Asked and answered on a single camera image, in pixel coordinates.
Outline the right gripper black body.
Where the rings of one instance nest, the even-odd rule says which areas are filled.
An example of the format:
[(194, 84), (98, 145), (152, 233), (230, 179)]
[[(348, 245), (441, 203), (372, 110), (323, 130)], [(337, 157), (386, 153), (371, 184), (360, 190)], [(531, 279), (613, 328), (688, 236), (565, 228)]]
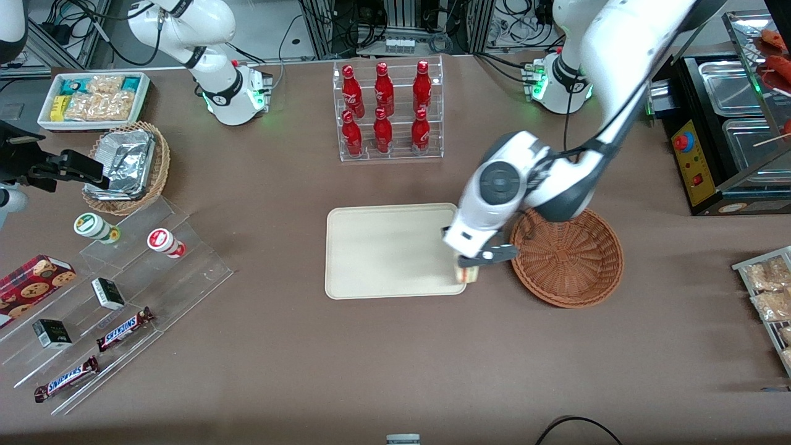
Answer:
[(1, 149), (1, 183), (23, 185), (54, 193), (61, 171), (61, 155), (37, 145), (9, 145)]

